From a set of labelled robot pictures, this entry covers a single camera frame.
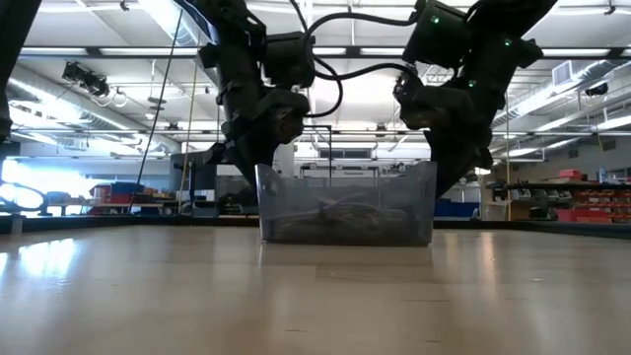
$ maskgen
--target black cable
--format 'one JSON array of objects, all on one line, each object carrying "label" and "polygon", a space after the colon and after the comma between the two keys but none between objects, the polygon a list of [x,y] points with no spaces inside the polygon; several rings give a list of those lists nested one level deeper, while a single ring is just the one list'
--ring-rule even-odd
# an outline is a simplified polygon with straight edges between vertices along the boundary
[{"label": "black cable", "polygon": [[[300,11],[300,6],[298,6],[298,3],[296,2],[296,0],[289,0],[289,2],[294,7],[294,10],[296,10],[296,14],[298,15],[298,19],[300,20],[300,23],[303,26],[303,29],[305,29],[305,33],[306,33],[309,30],[309,26],[307,26],[307,21],[305,20],[305,16],[303,15],[303,12]],[[328,70],[328,72],[331,73],[331,75],[337,76],[337,72],[335,71],[335,69],[333,69],[333,67],[328,65],[322,59],[318,58],[315,54],[310,53],[310,55],[314,58],[314,61],[317,64],[321,65],[322,67],[324,67],[324,69]],[[341,80],[335,80],[335,82],[337,83],[337,91],[338,91],[337,102],[335,103],[335,105],[333,105],[332,108],[330,108],[329,110],[327,110],[325,112],[309,113],[309,114],[306,114],[305,117],[308,117],[308,118],[325,117],[325,116],[328,116],[328,115],[336,112],[339,109],[339,107],[342,106],[342,101],[344,100],[344,85],[342,84]]]},{"label": "black cable", "polygon": [[464,20],[465,21],[469,21],[469,19],[471,18],[471,16],[473,15],[474,12],[477,11],[477,9],[480,8],[480,6],[482,6],[485,2],[485,0],[479,0],[478,2],[476,2],[475,4],[471,5],[471,7],[466,11],[466,15],[464,16]]},{"label": "black cable", "polygon": [[179,25],[181,25],[181,19],[183,18],[183,16],[184,16],[184,10],[180,10],[179,19],[177,20],[177,26],[175,27],[176,30],[175,30],[175,35],[174,35],[174,42],[171,45],[171,55],[169,55],[169,61],[167,62],[167,69],[165,70],[165,79],[162,83],[162,91],[160,92],[160,100],[158,101],[158,107],[156,107],[156,115],[154,116],[154,123],[151,126],[151,132],[149,133],[149,140],[147,141],[147,149],[145,149],[145,154],[142,157],[142,163],[140,163],[140,172],[138,172],[138,179],[136,180],[136,186],[134,187],[134,191],[131,194],[131,201],[129,201],[129,211],[127,212],[129,214],[131,214],[131,208],[134,206],[134,199],[136,197],[138,187],[140,186],[142,173],[145,170],[145,163],[147,163],[147,157],[149,155],[149,148],[151,148],[151,140],[154,138],[154,132],[156,131],[156,125],[158,124],[158,117],[160,116],[162,102],[164,101],[163,98],[165,97],[165,89],[167,88],[167,81],[169,80],[169,71],[171,70],[171,63],[173,62],[173,59],[174,59],[175,45],[177,44],[177,35],[179,35]]},{"label": "black cable", "polygon": [[[356,14],[356,13],[338,13],[338,14],[326,15],[322,17],[321,19],[315,21],[314,24],[305,32],[304,47],[307,54],[310,54],[309,46],[308,46],[309,38],[314,34],[317,28],[319,28],[320,26],[324,25],[325,23],[329,21],[338,20],[338,19],[362,20],[362,21],[369,21],[369,22],[374,22],[374,23],[378,23],[382,25],[407,27],[407,26],[416,24],[418,20],[418,14],[416,14],[416,16],[410,17],[410,19],[406,21],[386,19],[379,16]],[[348,79],[357,78],[359,76],[362,76],[362,75],[365,75],[377,70],[381,70],[381,69],[396,69],[396,70],[405,72],[413,77],[417,76],[417,73],[414,69],[406,67],[404,65],[395,64],[395,63],[376,64],[376,65],[369,66],[364,69],[360,69],[355,72],[347,73],[343,75],[327,75],[327,74],[318,72],[315,68],[313,69],[315,70],[315,75],[318,76],[320,79],[324,79],[324,80],[348,80]]]},{"label": "black cable", "polygon": [[68,92],[69,92],[70,90],[72,90],[72,88],[74,88],[74,87],[75,87],[75,85],[77,85],[77,84],[78,84],[77,82],[72,83],[72,85],[70,85],[69,87],[67,87],[67,88],[66,88],[66,89],[65,89],[65,90],[64,90],[61,94],[59,94],[59,95],[55,98],[55,100],[54,100],[54,101],[57,101],[57,100],[61,99],[61,97],[63,97],[64,95],[68,94]]}]

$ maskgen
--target wall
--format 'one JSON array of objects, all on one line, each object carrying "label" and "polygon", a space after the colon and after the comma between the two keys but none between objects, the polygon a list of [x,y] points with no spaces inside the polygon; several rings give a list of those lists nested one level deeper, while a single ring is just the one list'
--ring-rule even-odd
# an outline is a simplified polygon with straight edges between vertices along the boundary
[{"label": "wall", "polygon": [[[138,175],[140,161],[84,159],[23,159],[21,164],[35,170],[75,172],[81,175]],[[169,160],[148,160],[143,175],[169,175]]]},{"label": "wall", "polygon": [[[569,159],[569,149],[578,149],[579,157]],[[547,154],[545,163],[535,165],[520,165],[517,172],[511,172],[511,181],[517,178],[522,180],[535,181],[545,178],[556,178],[559,172],[566,169],[577,169],[583,174],[588,174],[589,179],[596,179],[596,172],[603,166],[607,170],[618,170],[631,168],[631,138],[616,139],[616,149],[601,152],[596,142],[583,144],[581,146],[565,148]],[[498,176],[504,177],[505,167],[498,169]]]}]

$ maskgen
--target fluorescent light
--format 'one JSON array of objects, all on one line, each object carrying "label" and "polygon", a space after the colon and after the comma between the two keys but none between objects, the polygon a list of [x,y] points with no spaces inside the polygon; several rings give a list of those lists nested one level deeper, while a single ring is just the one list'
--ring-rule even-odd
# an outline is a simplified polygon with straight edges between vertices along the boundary
[{"label": "fluorescent light", "polygon": [[572,118],[561,118],[561,119],[556,119],[553,120],[552,122],[548,122],[542,126],[540,126],[539,128],[535,129],[535,131],[537,132],[541,132],[541,131],[546,131],[546,130],[550,130],[550,129],[554,129],[554,128],[558,128],[562,125],[564,125],[565,123],[568,123],[570,121],[572,121]]},{"label": "fluorescent light", "polygon": [[113,120],[111,120],[111,119],[109,119],[109,118],[107,118],[105,116],[102,116],[102,115],[99,115],[99,114],[94,114],[93,112],[92,112],[92,115],[96,116],[98,119],[104,120],[105,122],[111,124],[112,126],[118,128],[118,129],[129,129],[129,127],[127,127],[126,125],[120,124],[120,123],[118,123],[116,121],[113,121]]},{"label": "fluorescent light", "polygon": [[344,47],[315,47],[315,55],[344,55],[346,48]]},{"label": "fluorescent light", "polygon": [[[166,47],[144,48],[101,48],[104,55],[171,55],[171,49]],[[197,55],[197,48],[174,48],[174,55]]]},{"label": "fluorescent light", "polygon": [[547,131],[547,132],[536,132],[535,136],[539,137],[587,137],[591,136],[590,132],[558,132],[558,131]]},{"label": "fluorescent light", "polygon": [[[534,153],[536,152],[537,148],[522,148],[522,149],[515,149],[511,151],[510,157],[520,157],[520,156],[524,156],[526,154],[530,154],[530,153]],[[506,158],[508,155],[507,153],[502,153],[503,158]]]},{"label": "fluorescent light", "polygon": [[362,48],[362,55],[403,55],[403,48]]},{"label": "fluorescent light", "polygon": [[482,168],[475,168],[475,174],[477,176],[487,176],[491,174],[491,171]]},{"label": "fluorescent light", "polygon": [[[137,4],[127,4],[129,9],[140,9]],[[45,14],[71,14],[82,12],[95,12],[95,11],[120,11],[119,5],[102,5],[102,6],[45,6],[39,7],[39,12]]]},{"label": "fluorescent light", "polygon": [[576,142],[577,140],[579,140],[578,138],[572,138],[572,139],[567,139],[564,141],[560,141],[554,144],[550,144],[549,146],[545,147],[545,149],[556,149],[556,148],[561,148],[563,146],[566,146],[570,143]]},{"label": "fluorescent light", "polygon": [[592,127],[592,131],[617,128],[617,127],[621,127],[621,126],[624,126],[624,125],[627,125],[627,124],[631,124],[631,115],[620,117],[620,118],[610,119],[607,122],[603,122],[603,123],[599,124],[598,127],[595,127],[595,126]]},{"label": "fluorescent light", "polygon": [[86,48],[77,47],[24,47],[21,55],[86,55]]},{"label": "fluorescent light", "polygon": [[274,14],[291,14],[291,15],[296,15],[296,11],[287,6],[287,7],[280,7],[280,6],[267,6],[267,5],[256,5],[256,4],[247,4],[247,9],[248,10],[254,10],[254,11],[260,11],[260,12],[269,12],[269,13],[274,13]]},{"label": "fluorescent light", "polygon": [[544,56],[592,56],[607,55],[611,49],[608,48],[547,48],[543,49]]},{"label": "fluorescent light", "polygon": [[31,139],[34,140],[36,142],[40,142],[40,143],[45,143],[45,144],[52,144],[52,145],[56,145],[57,142],[50,138],[50,137],[46,137],[45,135],[39,134],[39,133],[31,133],[31,134],[21,134],[21,133],[11,133],[12,136],[16,136],[16,137],[20,137],[20,138],[26,138],[26,139]]},{"label": "fluorescent light", "polygon": [[603,137],[630,137],[631,131],[620,131],[620,132],[599,132],[599,135]]},{"label": "fluorescent light", "polygon": [[552,11],[554,16],[587,16],[587,15],[604,15],[607,8],[599,9],[557,9]]}]

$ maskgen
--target transparent container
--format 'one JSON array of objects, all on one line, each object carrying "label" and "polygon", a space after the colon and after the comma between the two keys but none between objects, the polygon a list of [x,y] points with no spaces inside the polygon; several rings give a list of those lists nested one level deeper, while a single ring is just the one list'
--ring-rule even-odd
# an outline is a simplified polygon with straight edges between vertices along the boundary
[{"label": "transparent container", "polygon": [[256,166],[260,233],[266,242],[426,246],[432,242],[436,164],[399,177],[280,177]]}]

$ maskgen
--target ceiling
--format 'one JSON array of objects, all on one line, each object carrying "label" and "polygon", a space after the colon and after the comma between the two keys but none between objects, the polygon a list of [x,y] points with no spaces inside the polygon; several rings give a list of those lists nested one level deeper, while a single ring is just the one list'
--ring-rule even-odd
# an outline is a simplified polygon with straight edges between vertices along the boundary
[{"label": "ceiling", "polygon": [[[325,14],[347,11],[363,12],[393,19],[407,19],[414,0],[306,0],[305,13],[312,23]],[[474,1],[448,0],[449,5],[465,10]],[[629,46],[631,45],[631,0],[613,1],[618,12],[610,16],[602,14],[607,8],[606,0],[560,0],[558,7],[540,24],[527,34],[543,46]],[[171,0],[132,0],[127,1],[130,11],[118,8],[119,0],[43,0],[26,46],[171,46],[173,38],[169,32],[174,29],[178,11]],[[248,1],[252,12],[262,20],[269,34],[280,34],[300,30],[300,24],[293,9],[286,0]],[[362,21],[339,20],[319,28],[315,35],[318,45],[396,45],[405,46],[412,28],[396,28]],[[348,73],[363,67],[386,62],[382,59],[329,59],[327,62],[338,73]],[[61,78],[67,60],[63,58],[23,59],[19,65],[39,77],[68,88]],[[85,59],[81,64],[100,75],[107,76],[108,83],[124,93],[127,102],[121,104],[123,96],[118,96],[106,109],[120,114],[143,126],[150,126],[147,119],[150,104],[147,99],[157,97],[165,81],[168,60],[151,59]],[[527,69],[516,73],[509,88],[509,106],[517,104],[532,91],[538,90],[551,80],[551,69],[561,64],[559,61],[539,61]],[[180,128],[188,127],[192,110],[192,129],[215,129],[221,110],[215,104],[217,90],[201,72],[195,77],[195,64],[188,59],[174,59],[166,78],[164,111],[160,113],[159,129],[170,123]],[[451,73],[438,67],[419,65],[425,73],[423,79],[430,85],[438,85],[451,76]],[[404,125],[394,117],[397,104],[391,95],[397,73],[380,71],[344,82],[344,103],[334,114],[314,121],[317,124],[331,124],[338,129],[374,129],[377,123],[388,123],[389,128],[404,129]],[[617,75],[615,80],[623,80]],[[89,98],[81,89],[72,87],[70,91]],[[315,81],[311,89],[312,109],[323,111],[331,107],[337,97],[335,83]],[[564,94],[564,101],[571,102],[576,95]],[[105,105],[111,99],[100,101]],[[559,101],[552,103],[546,113],[545,106],[538,107],[537,122],[544,124],[568,111],[576,111],[576,105],[566,104],[559,108]],[[526,119],[515,120],[512,130],[536,129],[528,125]],[[34,120],[23,127],[48,127]],[[185,140],[182,134],[173,137],[176,142]],[[195,140],[212,141],[212,136],[193,136]],[[374,138],[355,138],[368,140]],[[420,136],[410,139],[420,141]],[[519,140],[512,144],[521,144]]]}]

